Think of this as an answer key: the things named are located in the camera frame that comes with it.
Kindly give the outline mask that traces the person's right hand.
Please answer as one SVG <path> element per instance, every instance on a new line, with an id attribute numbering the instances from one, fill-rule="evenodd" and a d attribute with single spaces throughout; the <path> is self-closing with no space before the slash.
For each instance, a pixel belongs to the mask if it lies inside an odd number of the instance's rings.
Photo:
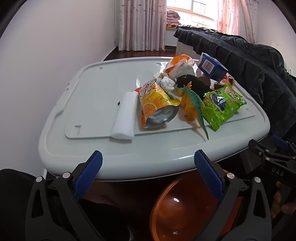
<path id="1" fill-rule="evenodd" d="M 271 218 L 274 219 L 276 216 L 282 212 L 284 214 L 292 215 L 295 212 L 295 201 L 288 202 L 288 196 L 292 189 L 287 185 L 284 185 L 280 182 L 276 183 L 278 191 L 274 195 L 274 200 L 272 207 L 270 209 Z"/>

